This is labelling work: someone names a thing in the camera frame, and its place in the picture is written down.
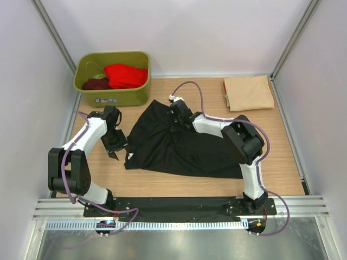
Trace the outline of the black t shirt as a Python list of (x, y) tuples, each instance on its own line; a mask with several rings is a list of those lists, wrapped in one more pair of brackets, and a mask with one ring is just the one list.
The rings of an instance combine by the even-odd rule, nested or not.
[(127, 137), (125, 168), (181, 176), (241, 179), (226, 142), (207, 133), (173, 131), (169, 107), (153, 100)]

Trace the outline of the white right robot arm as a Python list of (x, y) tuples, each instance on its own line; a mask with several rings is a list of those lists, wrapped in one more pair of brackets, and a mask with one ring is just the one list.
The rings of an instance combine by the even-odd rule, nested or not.
[(265, 142), (261, 135), (244, 115), (225, 119), (193, 113), (182, 97), (169, 96), (170, 115), (175, 126), (189, 131), (204, 133), (222, 138), (231, 151), (232, 158), (240, 165), (243, 181), (243, 203), (245, 210), (255, 215), (264, 208), (268, 198), (262, 181), (260, 158)]

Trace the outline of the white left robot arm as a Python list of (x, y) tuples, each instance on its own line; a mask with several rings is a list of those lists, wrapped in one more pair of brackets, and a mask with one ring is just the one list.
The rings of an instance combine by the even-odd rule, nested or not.
[(122, 113), (115, 106), (105, 106), (102, 112), (78, 114), (85, 119), (84, 126), (72, 140), (48, 152), (48, 188), (66, 194), (72, 203), (81, 199), (92, 204), (98, 213), (108, 217), (115, 209), (112, 192), (92, 182), (87, 156), (101, 140), (108, 156), (118, 159), (116, 153), (127, 146), (127, 139), (118, 128)]

